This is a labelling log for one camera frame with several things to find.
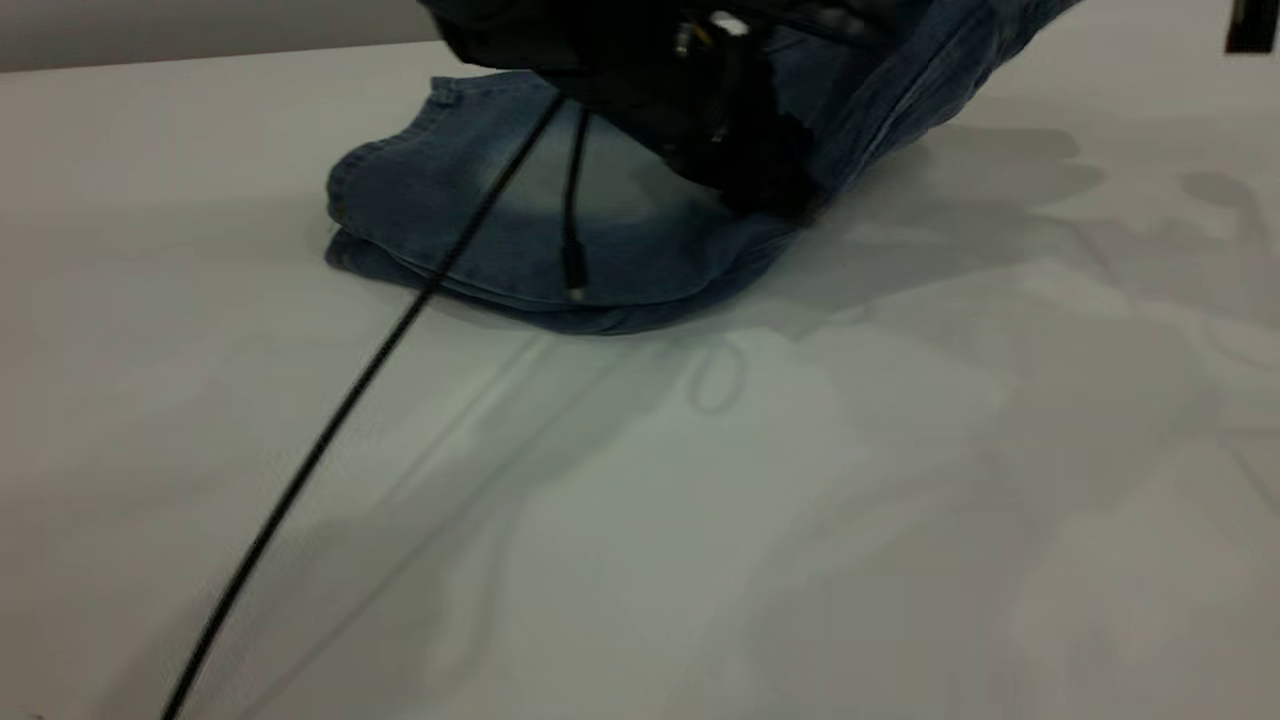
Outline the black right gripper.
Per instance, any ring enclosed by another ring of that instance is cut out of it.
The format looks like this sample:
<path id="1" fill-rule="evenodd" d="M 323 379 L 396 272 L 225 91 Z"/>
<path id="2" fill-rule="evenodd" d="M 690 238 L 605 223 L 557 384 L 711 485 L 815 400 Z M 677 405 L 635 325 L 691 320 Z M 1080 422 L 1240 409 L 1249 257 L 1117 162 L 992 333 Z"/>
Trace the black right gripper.
<path id="1" fill-rule="evenodd" d="M 1277 23 L 1279 0 L 1233 1 L 1225 53 L 1274 53 Z"/>

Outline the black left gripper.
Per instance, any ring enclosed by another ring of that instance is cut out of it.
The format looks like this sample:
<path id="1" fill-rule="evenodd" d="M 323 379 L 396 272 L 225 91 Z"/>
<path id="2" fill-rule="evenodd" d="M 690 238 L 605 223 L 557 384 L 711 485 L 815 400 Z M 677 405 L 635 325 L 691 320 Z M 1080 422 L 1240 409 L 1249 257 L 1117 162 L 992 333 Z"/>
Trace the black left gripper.
<path id="1" fill-rule="evenodd" d="M 590 74 L 590 108 L 733 211 L 806 217 L 820 186 L 812 132 L 782 111 L 759 60 L 669 60 Z"/>

